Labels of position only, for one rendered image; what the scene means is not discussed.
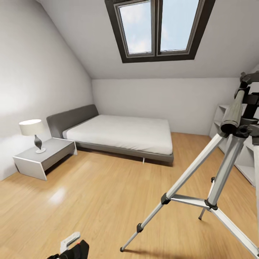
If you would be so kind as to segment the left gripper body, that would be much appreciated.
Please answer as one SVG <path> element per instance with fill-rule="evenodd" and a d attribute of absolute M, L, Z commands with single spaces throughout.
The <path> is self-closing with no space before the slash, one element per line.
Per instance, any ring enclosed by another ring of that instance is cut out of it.
<path fill-rule="evenodd" d="M 67 259 L 79 259 L 82 255 L 81 248 L 77 243 L 75 247 L 70 250 L 65 251 L 61 255 L 65 255 Z"/>

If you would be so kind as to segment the digital camera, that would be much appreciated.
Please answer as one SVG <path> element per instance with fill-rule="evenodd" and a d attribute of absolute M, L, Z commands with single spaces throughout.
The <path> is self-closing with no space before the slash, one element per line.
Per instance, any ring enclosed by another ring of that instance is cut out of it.
<path fill-rule="evenodd" d="M 79 259 L 87 259 L 88 258 L 88 251 L 89 251 L 89 244 L 82 240 L 80 243 L 78 243 L 81 248 L 81 257 Z"/>

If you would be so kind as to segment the camera tripod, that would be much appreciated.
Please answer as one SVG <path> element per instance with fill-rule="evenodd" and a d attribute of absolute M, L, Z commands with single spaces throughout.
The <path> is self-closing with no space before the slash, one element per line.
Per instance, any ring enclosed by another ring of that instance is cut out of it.
<path fill-rule="evenodd" d="M 142 232 L 144 227 L 156 215 L 156 213 L 164 205 L 167 205 L 171 200 L 173 200 L 180 203 L 202 207 L 203 210 L 199 216 L 200 220 L 206 209 L 207 211 L 212 212 L 240 241 L 249 253 L 253 255 L 254 259 L 259 259 L 259 248 L 217 207 L 217 201 L 225 186 L 241 147 L 244 141 L 249 136 L 252 136 L 252 144 L 254 146 L 256 203 L 259 232 L 259 119 L 254 118 L 254 114 L 259 107 L 259 92 L 249 94 L 250 86 L 248 86 L 252 84 L 252 82 L 259 82 L 259 71 L 251 74 L 242 72 L 240 82 L 240 87 L 234 94 L 235 101 L 228 109 L 228 112 L 220 125 L 220 130 L 190 165 L 190 167 L 185 171 L 185 173 L 178 179 L 175 185 L 161 197 L 161 202 L 146 218 L 146 220 L 137 225 L 137 231 L 131 236 L 128 242 L 120 248 L 121 252 L 123 252 L 123 250 L 137 236 L 138 233 Z M 247 104 L 243 115 L 242 104 Z M 225 138 L 228 138 L 230 134 L 232 134 L 232 140 L 228 146 L 216 177 L 211 178 L 212 186 L 210 188 L 208 198 L 205 200 L 176 194 L 176 192 L 196 172 L 196 170 L 203 164 L 209 155 L 224 141 Z"/>

